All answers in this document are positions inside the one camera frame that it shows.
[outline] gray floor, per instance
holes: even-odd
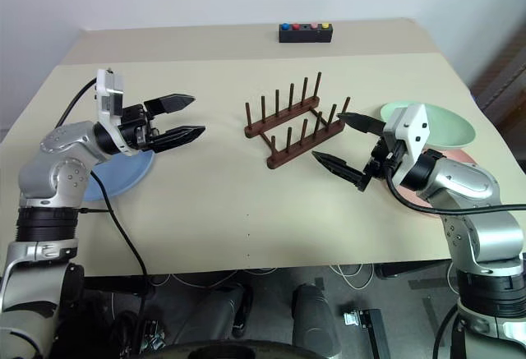
[[[247,326],[246,338],[290,343],[293,320],[290,303],[293,290],[302,283],[315,283],[322,278],[324,294],[335,315],[335,323],[343,346],[344,358],[370,358],[371,349],[367,332],[355,326],[345,326],[342,313],[352,309],[381,309],[391,357],[429,358],[438,324],[454,305],[456,295],[445,281],[447,265],[397,278],[374,278],[363,291],[354,291],[329,267],[302,267],[278,269],[270,275],[255,276],[239,271],[230,281],[249,283],[254,288],[254,305]],[[350,278],[359,285],[367,279],[368,266],[356,277]],[[344,268],[346,273],[352,266]],[[228,275],[228,272],[181,275],[191,283],[211,284]],[[164,276],[155,281],[162,282]],[[171,278],[164,286],[156,288],[148,301],[146,314],[162,321],[167,332],[166,342],[171,343],[192,309],[205,297],[205,289],[189,288]],[[116,295],[114,311],[136,311],[138,300],[128,295]],[[441,347],[441,358],[449,358],[449,331]]]

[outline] table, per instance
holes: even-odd
[[[112,201],[152,274],[449,257],[441,221],[405,209],[384,183],[375,180],[366,192],[358,192],[310,153],[269,170],[268,147],[259,137],[244,136],[245,102],[256,110],[262,94],[272,98],[276,88],[286,94],[290,82],[299,90],[304,76],[310,79],[311,94],[318,71],[323,72],[319,96],[324,113],[350,96],[349,111],[376,117],[381,105],[400,99],[462,115],[477,131],[466,152],[495,175],[502,201],[526,201],[526,177],[505,142],[414,22],[335,23],[331,44],[278,44],[276,38],[277,25],[85,33],[0,146],[2,263],[15,237],[20,166],[36,152],[72,96],[103,67],[124,76],[125,106],[174,92],[196,96],[181,112],[158,116],[161,131],[206,126],[190,145],[157,154],[145,178]],[[96,119],[92,94],[67,122]],[[293,141],[302,118],[293,121]],[[313,122],[311,117],[309,130]],[[270,133],[277,136],[278,148],[286,131],[283,125]],[[374,135],[346,128],[316,150],[361,168],[375,143]],[[526,213],[514,216],[526,228]],[[108,215],[81,215],[77,236],[75,262],[84,265],[86,275],[140,273]]]

